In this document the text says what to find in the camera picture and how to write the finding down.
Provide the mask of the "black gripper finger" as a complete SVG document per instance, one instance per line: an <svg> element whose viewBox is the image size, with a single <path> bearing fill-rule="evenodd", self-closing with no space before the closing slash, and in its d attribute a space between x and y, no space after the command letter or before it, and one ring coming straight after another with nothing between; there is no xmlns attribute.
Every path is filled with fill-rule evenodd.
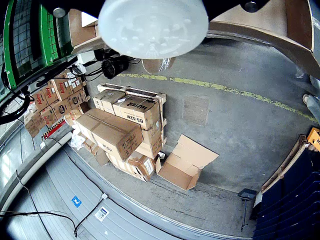
<svg viewBox="0 0 320 240"><path fill-rule="evenodd" d="M85 12L97 19L101 12L106 16L110 15L107 9L102 10L105 0L39 0L38 2L55 18L66 16L71 9Z"/></svg>
<svg viewBox="0 0 320 240"><path fill-rule="evenodd" d="M263 8L269 0L203 0L208 21L240 5L248 13L255 13Z"/></svg>

